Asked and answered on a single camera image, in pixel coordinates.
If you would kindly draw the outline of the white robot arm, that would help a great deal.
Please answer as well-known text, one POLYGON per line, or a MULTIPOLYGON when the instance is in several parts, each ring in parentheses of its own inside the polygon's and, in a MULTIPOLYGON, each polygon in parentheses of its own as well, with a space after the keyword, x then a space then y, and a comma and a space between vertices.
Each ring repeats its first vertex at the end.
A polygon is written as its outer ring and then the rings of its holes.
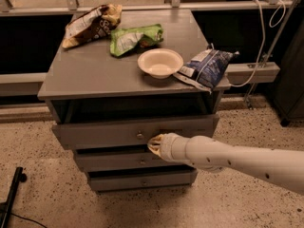
POLYGON ((304 194, 304 153, 301 151, 230 145, 206 136, 185 138, 160 134, 147 144, 167 162, 180 162, 207 171, 227 167, 304 194))

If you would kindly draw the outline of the yellow white gripper body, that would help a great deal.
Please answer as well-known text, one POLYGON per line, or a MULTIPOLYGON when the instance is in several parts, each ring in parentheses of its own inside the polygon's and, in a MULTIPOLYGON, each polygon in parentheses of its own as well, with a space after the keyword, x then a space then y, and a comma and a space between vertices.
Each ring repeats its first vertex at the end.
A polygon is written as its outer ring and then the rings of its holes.
POLYGON ((160 134, 148 141, 150 151, 167 162, 187 162, 186 145, 189 138, 175 133, 160 134))

